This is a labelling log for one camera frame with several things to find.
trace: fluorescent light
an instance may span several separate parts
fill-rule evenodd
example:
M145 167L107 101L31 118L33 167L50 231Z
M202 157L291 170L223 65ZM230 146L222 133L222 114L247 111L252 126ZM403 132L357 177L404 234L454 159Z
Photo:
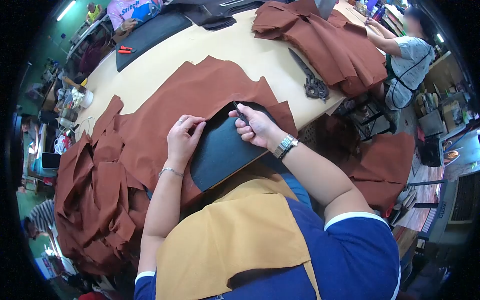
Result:
M70 10L70 8L72 8L72 6L73 6L74 4L75 4L75 0L73 0L72 2L70 2L70 4L67 6L67 8L64 9L64 10L62 11L62 13L60 14L60 16L57 18L57 21L60 21L60 20L63 18L63 16L64 16L66 13L68 13L68 11Z

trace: orange box cutter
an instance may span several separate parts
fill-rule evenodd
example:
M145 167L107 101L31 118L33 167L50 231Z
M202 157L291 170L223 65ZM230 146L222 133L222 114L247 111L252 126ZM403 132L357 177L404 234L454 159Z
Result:
M119 53L134 53L137 49L133 49L130 47L120 46Z

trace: silver watch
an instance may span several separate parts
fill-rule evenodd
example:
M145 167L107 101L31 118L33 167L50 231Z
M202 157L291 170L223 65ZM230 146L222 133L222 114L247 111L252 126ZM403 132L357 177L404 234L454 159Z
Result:
M291 134L288 134L284 139L283 141L280 143L280 145L278 145L275 149L275 152L273 153L273 155L276 157L276 158L279 158L280 155L282 155L282 153L288 148L288 146L290 146L290 144L293 144L294 146L297 145L297 139L295 139Z

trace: wrist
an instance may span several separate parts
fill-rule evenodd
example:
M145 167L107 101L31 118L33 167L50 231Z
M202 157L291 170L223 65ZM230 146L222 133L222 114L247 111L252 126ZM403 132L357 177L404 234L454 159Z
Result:
M187 167L186 162L181 162L177 159L167 158L167 161L163 165L164 168L172 168L179 173L183 173Z
M270 138L267 140L267 149L268 151L274 153L275 149L280 145L283 139L288 135L285 131L277 128L271 135Z

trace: black bracelet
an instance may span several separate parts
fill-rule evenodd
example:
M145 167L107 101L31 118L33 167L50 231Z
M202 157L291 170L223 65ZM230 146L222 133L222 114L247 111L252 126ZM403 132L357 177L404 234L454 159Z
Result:
M278 157L278 159L282 160L282 159L285 157L285 155L287 155L287 153L288 153L292 148L293 148L293 144L288 145L288 147L285 149L285 151L284 151L282 154L280 154L280 156Z

